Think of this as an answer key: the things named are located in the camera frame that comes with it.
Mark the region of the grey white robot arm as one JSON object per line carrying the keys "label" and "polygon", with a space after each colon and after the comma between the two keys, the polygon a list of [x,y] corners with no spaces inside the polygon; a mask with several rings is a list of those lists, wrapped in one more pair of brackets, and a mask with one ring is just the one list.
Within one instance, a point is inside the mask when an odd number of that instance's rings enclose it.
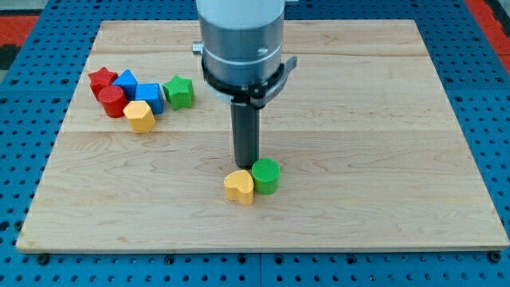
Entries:
{"label": "grey white robot arm", "polygon": [[297,58],[282,61],[284,0],[197,0],[201,41],[193,54],[212,93],[261,109],[285,86]]}

